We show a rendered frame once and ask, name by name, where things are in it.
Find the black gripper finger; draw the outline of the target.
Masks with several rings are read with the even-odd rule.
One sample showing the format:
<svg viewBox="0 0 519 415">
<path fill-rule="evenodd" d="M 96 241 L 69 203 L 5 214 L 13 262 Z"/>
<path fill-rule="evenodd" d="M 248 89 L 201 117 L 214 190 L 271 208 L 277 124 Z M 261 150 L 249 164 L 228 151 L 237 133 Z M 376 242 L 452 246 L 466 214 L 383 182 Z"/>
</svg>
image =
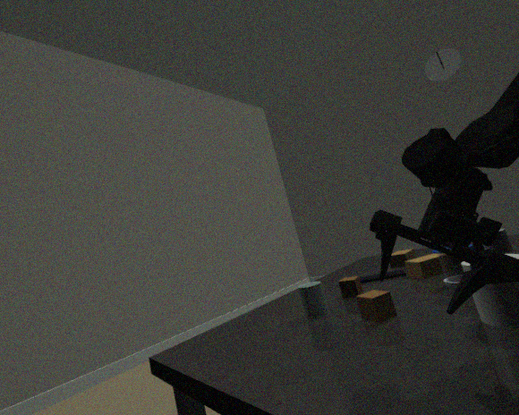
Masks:
<svg viewBox="0 0 519 415">
<path fill-rule="evenodd" d="M 380 281 L 383 281 L 383 279 L 387 273 L 389 261 L 391 259 L 393 248 L 396 243 L 396 237 L 397 237 L 396 235 L 385 232 L 380 229 L 377 229 L 377 231 L 376 231 L 375 238 L 380 240 L 380 244 L 381 244 L 381 267 L 380 267 L 380 278 L 379 278 Z"/>
<path fill-rule="evenodd" d="M 494 275 L 483 269 L 464 272 L 464 275 L 448 304 L 447 313 L 452 315 L 472 294 L 483 287 L 483 285 L 503 283 L 505 280 L 505 277 Z"/>
</svg>

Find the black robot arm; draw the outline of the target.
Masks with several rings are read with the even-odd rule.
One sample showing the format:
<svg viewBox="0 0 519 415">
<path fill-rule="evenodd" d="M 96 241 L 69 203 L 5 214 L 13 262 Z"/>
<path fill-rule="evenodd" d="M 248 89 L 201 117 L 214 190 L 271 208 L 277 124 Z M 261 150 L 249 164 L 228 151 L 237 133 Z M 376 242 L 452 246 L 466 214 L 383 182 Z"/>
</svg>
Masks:
<svg viewBox="0 0 519 415">
<path fill-rule="evenodd" d="M 445 128 L 430 129 L 404 151 L 402 163 L 426 185 L 436 188 L 433 195 L 455 195 L 477 207 L 482 192 L 491 191 L 492 185 L 475 167 L 505 168 L 518 157 L 519 73 L 493 108 L 468 124 L 455 140 Z M 478 213 L 467 210 L 462 216 L 449 211 L 450 203 L 442 202 L 444 206 L 438 205 L 429 213 L 423 231 L 464 247 L 472 241 L 492 244 L 502 223 L 487 217 L 477 223 Z"/>
</svg>

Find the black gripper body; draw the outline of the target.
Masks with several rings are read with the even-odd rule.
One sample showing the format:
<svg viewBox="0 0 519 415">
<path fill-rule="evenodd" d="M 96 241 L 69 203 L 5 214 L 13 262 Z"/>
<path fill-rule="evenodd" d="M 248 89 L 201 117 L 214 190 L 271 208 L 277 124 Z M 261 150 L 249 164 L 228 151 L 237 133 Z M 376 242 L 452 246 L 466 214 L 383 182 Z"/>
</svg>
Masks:
<svg viewBox="0 0 519 415">
<path fill-rule="evenodd" d="M 376 211 L 370 221 L 370 231 L 376 233 L 377 229 L 407 240 L 414 241 L 432 250 L 438 250 L 447 255 L 461 259 L 470 264 L 471 270 L 483 269 L 494 275 L 505 277 L 505 282 L 519 282 L 519 259 L 507 256 L 495 250 L 483 250 L 476 252 L 454 243 L 443 237 L 436 237 L 422 230 L 429 215 L 438 205 L 450 203 L 449 211 L 464 216 L 467 210 L 475 212 L 475 205 L 468 199 L 450 194 L 436 194 L 431 197 L 430 203 L 421 220 L 419 230 L 401 224 L 402 217 L 390 214 L 386 211 Z M 431 241 L 424 241 L 422 239 Z M 441 247 L 443 246 L 443 247 Z M 448 248 L 451 248 L 448 249 Z"/>
</svg>

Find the tan rectangular block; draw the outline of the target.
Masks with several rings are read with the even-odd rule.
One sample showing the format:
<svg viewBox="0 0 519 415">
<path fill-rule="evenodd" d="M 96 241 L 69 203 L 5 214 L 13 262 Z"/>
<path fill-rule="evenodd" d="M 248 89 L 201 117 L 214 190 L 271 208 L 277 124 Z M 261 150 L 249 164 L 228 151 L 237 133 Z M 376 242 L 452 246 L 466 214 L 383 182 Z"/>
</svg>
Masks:
<svg viewBox="0 0 519 415">
<path fill-rule="evenodd" d="M 391 268 L 406 267 L 406 261 L 416 259 L 415 249 L 412 250 L 400 250 L 391 255 L 389 264 Z"/>
<path fill-rule="evenodd" d="M 438 253 L 431 253 L 404 263 L 411 277 L 428 278 L 434 275 L 444 274 Z"/>
</svg>

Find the glass french press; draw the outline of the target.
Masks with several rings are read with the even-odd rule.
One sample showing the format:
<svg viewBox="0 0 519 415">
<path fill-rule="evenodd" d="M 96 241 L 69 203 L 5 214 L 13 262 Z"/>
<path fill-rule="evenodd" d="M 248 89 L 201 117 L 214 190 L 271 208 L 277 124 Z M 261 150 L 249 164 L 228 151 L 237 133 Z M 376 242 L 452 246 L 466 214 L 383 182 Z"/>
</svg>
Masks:
<svg viewBox="0 0 519 415">
<path fill-rule="evenodd" d="M 433 195 L 430 186 L 426 185 L 421 181 L 421 185 L 424 187 L 429 187 L 431 196 Z M 476 252 L 480 252 L 485 250 L 483 244 L 478 243 L 476 241 L 472 241 L 472 245 Z M 451 257 L 446 253 L 438 251 L 438 258 L 440 260 L 441 266 L 444 271 L 445 279 L 443 280 L 444 284 L 458 286 L 463 275 L 464 269 L 462 267 L 462 260 L 458 258 Z"/>
</svg>

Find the brown cube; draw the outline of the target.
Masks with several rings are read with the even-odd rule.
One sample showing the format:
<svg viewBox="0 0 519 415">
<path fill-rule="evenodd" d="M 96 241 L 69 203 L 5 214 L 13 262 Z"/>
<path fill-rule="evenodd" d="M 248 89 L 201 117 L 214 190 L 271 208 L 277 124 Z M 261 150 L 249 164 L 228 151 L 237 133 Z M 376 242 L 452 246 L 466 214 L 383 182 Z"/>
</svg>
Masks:
<svg viewBox="0 0 519 415">
<path fill-rule="evenodd" d="M 343 298 L 356 297 L 363 292 L 359 276 L 343 278 L 339 285 Z"/>
<path fill-rule="evenodd" d="M 388 291 L 370 290 L 356 295 L 362 319 L 382 323 L 397 316 L 396 308 Z"/>
</svg>

